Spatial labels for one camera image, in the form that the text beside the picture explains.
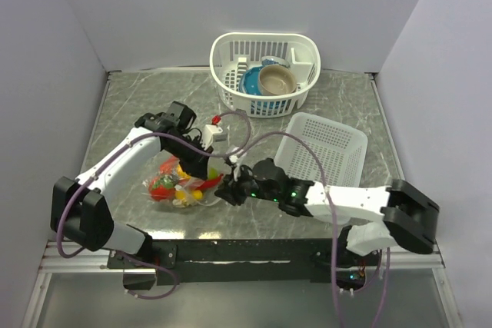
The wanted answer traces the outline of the fake red chili pepper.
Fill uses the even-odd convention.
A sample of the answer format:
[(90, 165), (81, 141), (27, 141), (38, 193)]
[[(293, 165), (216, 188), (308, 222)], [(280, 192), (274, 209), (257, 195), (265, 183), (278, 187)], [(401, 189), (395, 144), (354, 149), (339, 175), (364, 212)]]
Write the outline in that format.
[(223, 176), (223, 174), (219, 174), (218, 176), (212, 179), (207, 179), (206, 181), (195, 179), (194, 182), (191, 184), (191, 188), (193, 190), (206, 191), (217, 186), (221, 182)]

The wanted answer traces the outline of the clear zip top bag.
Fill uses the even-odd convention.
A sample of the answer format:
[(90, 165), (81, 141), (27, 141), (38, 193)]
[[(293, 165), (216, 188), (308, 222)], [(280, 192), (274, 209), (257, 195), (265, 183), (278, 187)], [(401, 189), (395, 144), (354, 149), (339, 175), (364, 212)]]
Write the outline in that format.
[(192, 206), (210, 207), (218, 202), (211, 198), (209, 192), (221, 182), (224, 174), (213, 167), (208, 168), (206, 180), (192, 177), (181, 169), (179, 160), (170, 156), (159, 167), (158, 173), (143, 182), (151, 198), (165, 202), (176, 208)]

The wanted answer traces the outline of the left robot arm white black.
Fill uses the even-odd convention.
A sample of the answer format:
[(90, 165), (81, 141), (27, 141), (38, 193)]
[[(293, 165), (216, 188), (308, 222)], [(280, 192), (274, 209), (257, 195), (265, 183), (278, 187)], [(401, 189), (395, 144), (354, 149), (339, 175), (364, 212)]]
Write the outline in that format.
[(181, 169), (206, 179), (211, 150), (190, 139), (196, 114), (174, 101), (166, 112), (142, 115), (127, 137), (101, 161), (75, 179), (61, 177), (53, 187), (51, 228), (56, 243), (65, 238), (97, 251), (116, 250), (137, 268), (152, 259), (151, 237), (144, 231), (113, 220), (109, 202), (143, 164), (162, 151), (175, 156)]

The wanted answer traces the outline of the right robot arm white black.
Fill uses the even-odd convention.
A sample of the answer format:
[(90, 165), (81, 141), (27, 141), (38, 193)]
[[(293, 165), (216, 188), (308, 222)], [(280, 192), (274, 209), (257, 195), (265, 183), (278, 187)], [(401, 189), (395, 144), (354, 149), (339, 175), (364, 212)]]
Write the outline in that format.
[(381, 187), (326, 186), (289, 177), (267, 158), (253, 167), (232, 165), (214, 194), (233, 206), (249, 197), (269, 200), (293, 217), (313, 217), (334, 226), (352, 218), (365, 220), (365, 225), (345, 231), (345, 241), (336, 247), (337, 258), (348, 266), (388, 247), (416, 254), (434, 251), (440, 208), (403, 180)]

